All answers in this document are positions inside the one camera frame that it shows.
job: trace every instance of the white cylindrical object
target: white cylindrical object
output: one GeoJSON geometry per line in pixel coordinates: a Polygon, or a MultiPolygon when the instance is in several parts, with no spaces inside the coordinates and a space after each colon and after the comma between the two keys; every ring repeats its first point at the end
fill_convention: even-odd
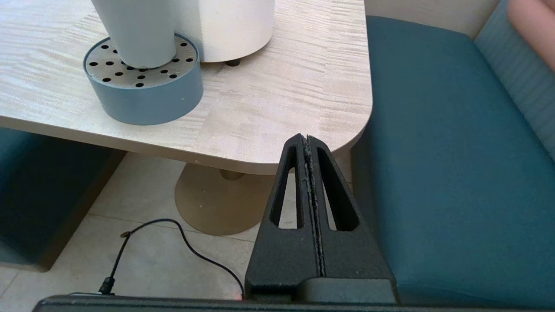
{"type": "Polygon", "coordinates": [[[127,65],[155,68],[175,56],[171,0],[92,1],[127,65]]]}
{"type": "Polygon", "coordinates": [[[275,0],[172,0],[175,31],[196,45],[202,62],[252,54],[268,43],[275,0]]]}

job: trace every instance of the wall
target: wall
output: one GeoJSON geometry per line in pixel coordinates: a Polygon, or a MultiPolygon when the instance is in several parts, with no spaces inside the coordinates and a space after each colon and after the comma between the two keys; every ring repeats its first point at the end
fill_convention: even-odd
{"type": "Polygon", "coordinates": [[[447,28],[472,39],[498,3],[499,0],[365,0],[367,15],[447,28]]]}

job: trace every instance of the black cable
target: black cable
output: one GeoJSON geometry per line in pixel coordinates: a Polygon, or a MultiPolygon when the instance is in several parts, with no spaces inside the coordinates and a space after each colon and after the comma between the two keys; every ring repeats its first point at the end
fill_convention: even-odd
{"type": "Polygon", "coordinates": [[[237,281],[237,284],[239,284],[239,287],[241,288],[241,298],[244,297],[245,294],[245,290],[243,288],[243,284],[241,283],[241,281],[239,280],[239,278],[237,277],[237,275],[235,275],[235,273],[233,273],[230,269],[228,269],[225,265],[220,264],[212,259],[209,259],[201,254],[199,254],[192,246],[191,244],[189,244],[189,241],[187,240],[187,237],[185,237],[185,232],[183,231],[183,228],[181,227],[181,224],[179,224],[179,222],[175,221],[174,219],[157,219],[157,220],[152,220],[152,221],[148,221],[144,224],[141,224],[140,226],[136,227],[134,230],[130,231],[130,232],[125,232],[121,234],[121,237],[125,237],[125,241],[123,241],[122,247],[119,249],[119,254],[118,257],[115,259],[115,263],[114,263],[114,267],[112,268],[112,273],[110,274],[110,277],[107,277],[104,279],[104,282],[102,283],[102,286],[100,287],[99,292],[104,294],[104,295],[109,295],[112,292],[112,287],[114,286],[115,283],[115,279],[114,279],[114,275],[115,275],[115,271],[118,268],[118,264],[119,264],[119,260],[122,257],[123,254],[123,250],[125,249],[125,246],[127,245],[127,241],[129,240],[129,238],[131,237],[131,235],[133,235],[135,232],[137,232],[138,230],[142,229],[143,227],[147,226],[147,225],[151,225],[154,223],[158,223],[158,222],[172,222],[175,225],[177,225],[177,227],[179,228],[179,231],[181,232],[181,237],[183,237],[183,240],[185,241],[185,244],[187,245],[187,247],[189,247],[189,250],[191,250],[191,252],[193,254],[195,254],[197,257],[199,257],[200,259],[203,259],[207,262],[210,262],[216,266],[219,266],[220,268],[224,269],[226,272],[228,272],[231,276],[233,276],[233,278],[237,281]]]}

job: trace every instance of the cable connector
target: cable connector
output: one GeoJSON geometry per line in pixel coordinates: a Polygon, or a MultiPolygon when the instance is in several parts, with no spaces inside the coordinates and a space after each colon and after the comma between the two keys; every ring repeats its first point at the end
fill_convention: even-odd
{"type": "Polygon", "coordinates": [[[103,294],[103,295],[113,295],[112,287],[114,287],[114,283],[115,283],[114,278],[111,278],[111,277],[105,278],[104,282],[102,283],[102,286],[100,286],[100,289],[98,290],[98,292],[103,294]]]}

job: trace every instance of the table leg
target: table leg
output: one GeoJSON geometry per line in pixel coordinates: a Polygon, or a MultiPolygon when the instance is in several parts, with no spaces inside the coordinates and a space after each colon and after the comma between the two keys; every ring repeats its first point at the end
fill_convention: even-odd
{"type": "Polygon", "coordinates": [[[203,233],[241,233],[262,220],[274,178],[187,164],[175,203],[183,219],[203,233]]]}

